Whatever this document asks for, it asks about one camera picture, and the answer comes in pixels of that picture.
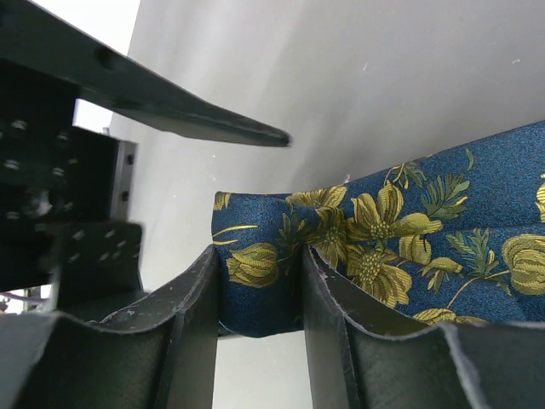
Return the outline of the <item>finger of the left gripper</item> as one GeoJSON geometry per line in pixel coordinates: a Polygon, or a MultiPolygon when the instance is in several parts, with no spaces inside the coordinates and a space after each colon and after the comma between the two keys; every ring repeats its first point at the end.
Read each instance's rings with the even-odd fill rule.
{"type": "Polygon", "coordinates": [[[132,222],[68,222],[46,226],[51,246],[50,302],[67,309],[142,291],[139,260],[143,229],[132,222]]]}
{"type": "Polygon", "coordinates": [[[287,132],[198,98],[32,1],[1,3],[1,59],[155,130],[232,144],[290,144],[287,132]]]}

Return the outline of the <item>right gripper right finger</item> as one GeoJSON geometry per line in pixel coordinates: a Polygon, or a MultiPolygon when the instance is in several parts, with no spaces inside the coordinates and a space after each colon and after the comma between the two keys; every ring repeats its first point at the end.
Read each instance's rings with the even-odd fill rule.
{"type": "Polygon", "coordinates": [[[315,407],[543,407],[543,325],[426,325],[352,284],[312,247],[301,259],[315,407]]]}

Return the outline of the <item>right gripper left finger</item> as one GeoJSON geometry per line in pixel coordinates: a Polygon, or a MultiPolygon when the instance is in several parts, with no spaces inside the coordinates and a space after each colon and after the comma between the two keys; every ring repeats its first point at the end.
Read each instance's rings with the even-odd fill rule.
{"type": "Polygon", "coordinates": [[[219,275],[208,247],[186,272],[97,323],[3,315],[2,407],[211,407],[219,275]]]}

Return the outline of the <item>blue yellow floral tie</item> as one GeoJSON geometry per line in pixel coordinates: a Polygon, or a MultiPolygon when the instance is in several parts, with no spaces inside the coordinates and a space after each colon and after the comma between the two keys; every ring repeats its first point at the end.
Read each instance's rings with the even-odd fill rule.
{"type": "Polygon", "coordinates": [[[305,247],[427,324],[544,319],[544,125],[506,131],[333,187],[218,193],[220,322],[302,328],[305,247]]]}

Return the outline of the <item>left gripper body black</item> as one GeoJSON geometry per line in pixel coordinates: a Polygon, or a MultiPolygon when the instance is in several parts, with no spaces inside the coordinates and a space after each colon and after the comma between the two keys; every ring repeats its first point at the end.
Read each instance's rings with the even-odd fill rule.
{"type": "Polygon", "coordinates": [[[1,287],[45,284],[49,226],[125,221],[135,144],[76,127],[77,89],[1,61],[1,287]]]}

